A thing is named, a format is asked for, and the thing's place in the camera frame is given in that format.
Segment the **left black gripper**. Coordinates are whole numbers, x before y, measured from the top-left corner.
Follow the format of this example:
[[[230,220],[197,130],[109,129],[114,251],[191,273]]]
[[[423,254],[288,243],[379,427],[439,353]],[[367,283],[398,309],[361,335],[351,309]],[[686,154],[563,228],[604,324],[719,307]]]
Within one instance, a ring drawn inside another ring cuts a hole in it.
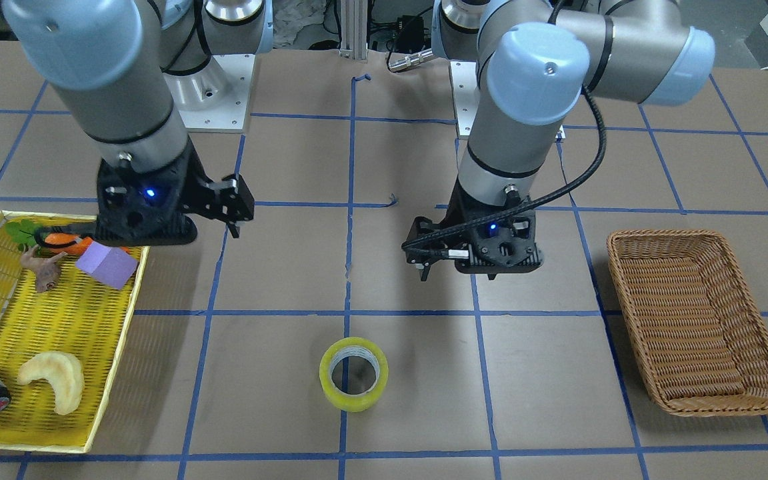
[[[488,205],[470,197],[457,181],[445,218],[439,223],[440,228],[512,209],[522,202],[516,186],[508,185],[502,192],[502,206]],[[444,238],[442,243],[448,249],[411,248],[411,264],[420,271],[421,282],[429,279],[432,265],[443,259],[454,259],[460,273],[485,274],[489,281],[502,273],[530,273],[545,262],[545,256],[535,242],[535,225],[535,212],[529,210],[472,227]],[[457,258],[451,249],[466,250],[467,257]]]

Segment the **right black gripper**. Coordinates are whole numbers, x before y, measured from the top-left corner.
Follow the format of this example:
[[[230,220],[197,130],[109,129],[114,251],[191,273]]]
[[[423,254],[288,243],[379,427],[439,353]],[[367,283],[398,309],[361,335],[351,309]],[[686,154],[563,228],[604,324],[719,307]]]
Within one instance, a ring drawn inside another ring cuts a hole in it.
[[[238,174],[210,179],[192,141],[153,172],[101,161],[97,200],[93,238],[104,245],[192,243],[197,228],[189,215],[221,221],[239,238],[241,223],[254,217],[254,197],[244,179]]]

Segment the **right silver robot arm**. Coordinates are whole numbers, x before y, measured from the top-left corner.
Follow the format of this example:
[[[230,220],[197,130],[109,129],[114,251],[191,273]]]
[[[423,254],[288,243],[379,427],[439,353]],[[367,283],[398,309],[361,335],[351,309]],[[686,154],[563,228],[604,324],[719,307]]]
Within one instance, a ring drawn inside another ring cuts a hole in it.
[[[241,174],[213,180],[183,112],[231,94],[217,57],[268,52],[271,1],[3,1],[30,64],[94,140],[98,216],[64,232],[107,246],[192,243],[198,215],[252,221]]]

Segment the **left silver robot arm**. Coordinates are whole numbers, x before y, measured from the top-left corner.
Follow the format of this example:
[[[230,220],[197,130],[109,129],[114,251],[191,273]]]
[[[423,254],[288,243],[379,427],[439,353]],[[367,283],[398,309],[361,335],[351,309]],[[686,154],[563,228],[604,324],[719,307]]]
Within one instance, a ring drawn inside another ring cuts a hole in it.
[[[601,1],[585,11],[561,1],[437,1],[432,50],[474,63],[478,94],[445,218],[415,218],[401,246],[423,281],[438,261],[490,279],[540,267],[537,207],[582,185],[606,154],[595,100],[682,105],[702,89],[716,56],[713,37],[683,24],[677,1]],[[580,99],[597,126],[595,158],[574,180],[533,198],[537,173]]]

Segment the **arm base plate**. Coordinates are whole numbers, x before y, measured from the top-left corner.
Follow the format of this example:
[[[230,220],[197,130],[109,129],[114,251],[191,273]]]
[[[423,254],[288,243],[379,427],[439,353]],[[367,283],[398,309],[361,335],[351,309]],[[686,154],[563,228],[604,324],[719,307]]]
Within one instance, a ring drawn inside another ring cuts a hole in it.
[[[467,140],[473,131],[473,123],[479,112],[479,103],[483,97],[483,91],[479,87],[479,76],[477,63],[473,61],[450,60],[450,80],[452,88],[452,103],[456,113],[456,122],[458,137],[460,140]],[[540,113],[539,115],[528,115],[527,124],[533,127],[542,127],[543,125],[554,125],[560,123],[568,113],[578,103],[578,97],[563,101],[561,106],[563,110],[560,113],[550,115],[549,113]]]
[[[190,133],[244,133],[254,80],[254,54],[217,55],[199,72],[165,73]]]

